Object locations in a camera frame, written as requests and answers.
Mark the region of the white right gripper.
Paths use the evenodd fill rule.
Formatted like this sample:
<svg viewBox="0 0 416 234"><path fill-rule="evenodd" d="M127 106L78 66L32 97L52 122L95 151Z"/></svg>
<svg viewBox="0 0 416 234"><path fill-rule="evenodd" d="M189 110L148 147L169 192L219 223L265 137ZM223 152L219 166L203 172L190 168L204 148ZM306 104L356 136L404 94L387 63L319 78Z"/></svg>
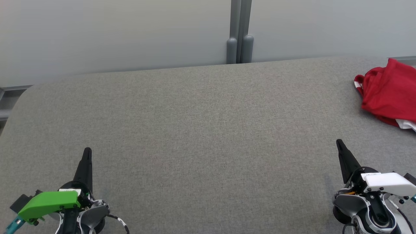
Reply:
<svg viewBox="0 0 416 234"><path fill-rule="evenodd" d="M345 188L356 194L369 192L388 193L400 197L412 197L415 184L396 172L380 173L358 163L342 139L336 140L339 164Z"/></svg>

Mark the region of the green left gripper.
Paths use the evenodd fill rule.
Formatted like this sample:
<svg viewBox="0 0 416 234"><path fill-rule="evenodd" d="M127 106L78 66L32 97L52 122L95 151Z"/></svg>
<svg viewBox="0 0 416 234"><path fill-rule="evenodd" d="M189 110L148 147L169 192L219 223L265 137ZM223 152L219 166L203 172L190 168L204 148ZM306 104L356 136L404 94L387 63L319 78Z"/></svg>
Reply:
<svg viewBox="0 0 416 234"><path fill-rule="evenodd" d="M18 217L33 225L54 212L90 207L92 191L92 149L85 148L73 181L65 183L57 191L41 192L31 197L18 211Z"/></svg>

